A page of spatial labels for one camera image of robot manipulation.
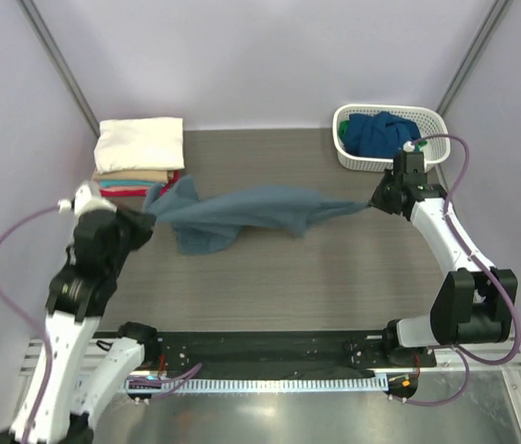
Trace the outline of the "grey-blue t-shirt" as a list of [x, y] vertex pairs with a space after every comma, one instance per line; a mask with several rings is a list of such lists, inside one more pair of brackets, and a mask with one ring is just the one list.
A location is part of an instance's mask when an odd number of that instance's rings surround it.
[[203, 200], [191, 176], [179, 179], [168, 189], [156, 184], [143, 202], [145, 213], [172, 227], [179, 251], [185, 255], [226, 250], [245, 228], [280, 229], [302, 237], [319, 223], [354, 215], [368, 207], [368, 202], [285, 186], [260, 186]]

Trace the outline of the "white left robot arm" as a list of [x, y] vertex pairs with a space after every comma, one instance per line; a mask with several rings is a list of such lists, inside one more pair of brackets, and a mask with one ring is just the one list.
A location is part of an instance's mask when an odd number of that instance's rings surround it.
[[97, 422], [120, 384], [137, 367], [153, 368], [160, 358], [156, 331], [128, 323], [89, 381], [77, 388], [84, 354], [107, 303], [118, 287], [127, 258], [148, 242], [155, 217], [121, 209], [84, 181], [57, 212], [75, 216], [67, 259], [49, 284], [46, 314], [35, 321], [10, 298], [3, 302], [30, 326], [43, 344], [30, 386], [0, 443], [91, 443]]

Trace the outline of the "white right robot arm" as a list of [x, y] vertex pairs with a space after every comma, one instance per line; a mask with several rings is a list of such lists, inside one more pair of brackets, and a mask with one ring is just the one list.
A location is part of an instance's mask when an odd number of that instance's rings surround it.
[[428, 183], [423, 154], [395, 155], [370, 204], [404, 216], [426, 240], [444, 275], [428, 314], [386, 326], [380, 344], [383, 359], [400, 366], [415, 350], [454, 347], [485, 365], [513, 360], [521, 343], [515, 273], [480, 253], [457, 218], [450, 193]]

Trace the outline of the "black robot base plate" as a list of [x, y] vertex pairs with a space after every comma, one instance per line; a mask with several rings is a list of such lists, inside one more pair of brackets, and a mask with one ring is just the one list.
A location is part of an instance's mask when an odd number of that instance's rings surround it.
[[312, 380], [369, 377], [378, 370], [433, 368], [433, 352], [389, 350], [377, 330], [160, 332], [161, 356], [170, 376], [197, 364], [198, 379]]

